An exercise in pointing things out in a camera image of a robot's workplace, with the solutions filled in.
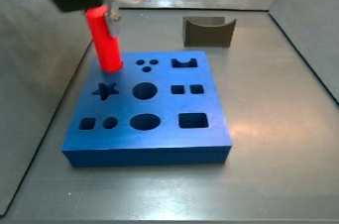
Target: blue shape sorter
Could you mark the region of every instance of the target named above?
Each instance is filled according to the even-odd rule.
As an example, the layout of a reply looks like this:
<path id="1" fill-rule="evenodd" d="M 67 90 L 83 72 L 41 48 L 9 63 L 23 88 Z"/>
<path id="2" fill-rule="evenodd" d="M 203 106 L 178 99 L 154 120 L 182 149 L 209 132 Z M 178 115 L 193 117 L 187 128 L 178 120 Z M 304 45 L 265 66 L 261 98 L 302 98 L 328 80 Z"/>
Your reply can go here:
<path id="1" fill-rule="evenodd" d="M 63 152 L 74 167 L 223 163 L 233 140 L 203 52 L 126 53 L 89 73 Z"/>

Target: square hole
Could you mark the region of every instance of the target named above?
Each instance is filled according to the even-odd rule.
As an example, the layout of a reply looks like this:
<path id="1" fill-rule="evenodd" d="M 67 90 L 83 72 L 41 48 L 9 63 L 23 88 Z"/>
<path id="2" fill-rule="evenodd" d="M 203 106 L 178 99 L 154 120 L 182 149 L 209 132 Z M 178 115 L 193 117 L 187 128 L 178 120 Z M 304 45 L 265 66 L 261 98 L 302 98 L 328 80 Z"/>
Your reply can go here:
<path id="1" fill-rule="evenodd" d="M 186 87 L 183 85 L 171 85 L 171 93 L 173 94 L 185 94 Z"/>
<path id="2" fill-rule="evenodd" d="M 191 93 L 193 94 L 202 94 L 205 93 L 205 86 L 203 85 L 190 85 Z"/>
<path id="3" fill-rule="evenodd" d="M 209 119 L 206 113 L 181 113 L 179 114 L 181 128 L 207 128 Z"/>
<path id="4" fill-rule="evenodd" d="M 81 130 L 91 130 L 95 126 L 95 118 L 86 117 L 81 121 Z"/>

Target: red peg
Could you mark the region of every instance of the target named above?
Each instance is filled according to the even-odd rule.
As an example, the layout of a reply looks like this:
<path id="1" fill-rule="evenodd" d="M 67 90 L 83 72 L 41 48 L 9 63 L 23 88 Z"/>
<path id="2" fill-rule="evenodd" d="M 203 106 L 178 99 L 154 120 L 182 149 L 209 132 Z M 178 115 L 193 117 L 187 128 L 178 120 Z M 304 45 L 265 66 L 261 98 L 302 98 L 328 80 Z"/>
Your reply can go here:
<path id="1" fill-rule="evenodd" d="M 123 62 L 119 50 L 119 39 L 113 37 L 109 32 L 105 14 L 109 11 L 107 6 L 89 9 L 86 18 L 93 36 L 94 46 L 98 52 L 101 68 L 113 73 L 122 69 Z"/>

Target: hole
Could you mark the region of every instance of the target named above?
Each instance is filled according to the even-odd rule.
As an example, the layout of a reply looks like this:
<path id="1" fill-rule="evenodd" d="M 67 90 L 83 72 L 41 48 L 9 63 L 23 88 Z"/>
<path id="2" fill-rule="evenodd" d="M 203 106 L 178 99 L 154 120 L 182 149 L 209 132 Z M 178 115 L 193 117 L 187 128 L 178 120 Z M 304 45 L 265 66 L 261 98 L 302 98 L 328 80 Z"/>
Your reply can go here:
<path id="1" fill-rule="evenodd" d="M 194 68 L 194 67 L 198 67 L 197 59 L 191 58 L 190 61 L 183 62 L 183 61 L 179 61 L 177 58 L 173 58 L 173 67 L 174 68 Z"/>
<path id="2" fill-rule="evenodd" d="M 143 82 L 134 86 L 133 95 L 141 100 L 151 99 L 158 92 L 157 86 L 150 82 Z"/>
<path id="3" fill-rule="evenodd" d="M 171 93 L 173 94 L 185 94 L 186 88 L 183 85 L 171 85 Z"/>
<path id="4" fill-rule="evenodd" d="M 105 129 L 113 129 L 118 125 L 118 120 L 115 117 L 109 117 L 105 119 L 102 126 Z"/>
<path id="5" fill-rule="evenodd" d="M 95 126 L 95 118 L 86 117 L 81 121 L 81 130 L 91 130 Z"/>
<path id="6" fill-rule="evenodd" d="M 151 63 L 151 64 L 158 64 L 159 61 L 158 61 L 157 59 L 153 59 L 153 60 L 150 61 L 150 63 Z"/>
<path id="7" fill-rule="evenodd" d="M 151 68 L 150 66 L 145 66 L 145 67 L 143 67 L 143 71 L 145 71 L 145 72 L 150 72 L 151 69 L 153 69 L 153 68 Z"/>
<path id="8" fill-rule="evenodd" d="M 138 60 L 138 61 L 137 61 L 137 64 L 138 64 L 138 65 L 145 65 L 145 60 L 143 60 L 143 59 Z"/>
<path id="9" fill-rule="evenodd" d="M 209 119 L 206 113 L 181 113 L 179 114 L 181 128 L 207 128 Z"/>
<path id="10" fill-rule="evenodd" d="M 131 118 L 130 125 L 141 131 L 153 130 L 161 125 L 161 118 L 154 114 L 139 114 Z"/>
<path id="11" fill-rule="evenodd" d="M 97 90 L 93 95 L 99 95 L 101 100 L 105 101 L 111 94 L 118 94 L 119 91 L 115 90 L 117 83 L 106 85 L 105 83 L 101 83 L 98 85 L 99 90 Z"/>
<path id="12" fill-rule="evenodd" d="M 191 85 L 190 88 L 191 88 L 191 93 L 193 94 L 202 94 L 202 93 L 205 93 L 205 87 L 203 87 L 203 85 Z"/>

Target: star-shaped hole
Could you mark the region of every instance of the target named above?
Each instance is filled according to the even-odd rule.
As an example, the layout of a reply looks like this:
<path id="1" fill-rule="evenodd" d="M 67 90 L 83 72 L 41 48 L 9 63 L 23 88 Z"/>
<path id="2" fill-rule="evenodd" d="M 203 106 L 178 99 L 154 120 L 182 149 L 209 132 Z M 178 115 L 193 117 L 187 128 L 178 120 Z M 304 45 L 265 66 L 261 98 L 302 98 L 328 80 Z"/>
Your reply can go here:
<path id="1" fill-rule="evenodd" d="M 101 100 L 105 101 L 111 94 L 118 94 L 119 93 L 119 91 L 114 89 L 115 86 L 117 86 L 117 83 L 114 83 L 114 84 L 101 83 L 98 85 L 99 90 L 97 90 L 93 93 L 93 95 L 99 95 L 101 96 Z"/>

